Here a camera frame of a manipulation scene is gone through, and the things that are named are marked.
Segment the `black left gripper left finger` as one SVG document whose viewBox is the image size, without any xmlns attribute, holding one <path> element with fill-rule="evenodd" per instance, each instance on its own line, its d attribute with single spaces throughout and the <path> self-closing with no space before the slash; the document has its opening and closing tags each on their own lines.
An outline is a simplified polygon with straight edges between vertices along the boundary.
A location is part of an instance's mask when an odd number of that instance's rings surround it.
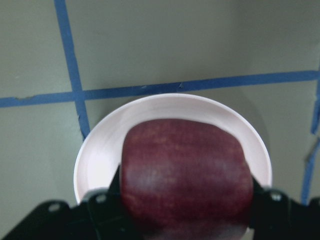
<svg viewBox="0 0 320 240">
<path fill-rule="evenodd" d="M 37 205 L 5 240 L 141 240 L 120 195 L 120 171 L 108 188 L 89 191 L 71 207 L 63 200 Z"/>
</svg>

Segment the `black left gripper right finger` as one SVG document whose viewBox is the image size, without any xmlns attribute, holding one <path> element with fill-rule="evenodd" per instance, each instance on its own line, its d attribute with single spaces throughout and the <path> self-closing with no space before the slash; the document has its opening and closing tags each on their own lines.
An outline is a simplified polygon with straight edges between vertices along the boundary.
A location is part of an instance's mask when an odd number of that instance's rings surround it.
<svg viewBox="0 0 320 240">
<path fill-rule="evenodd" d="M 248 227 L 254 240 L 318 240 L 320 198 L 306 205 L 278 189 L 262 187 L 253 178 L 253 199 Z"/>
</svg>

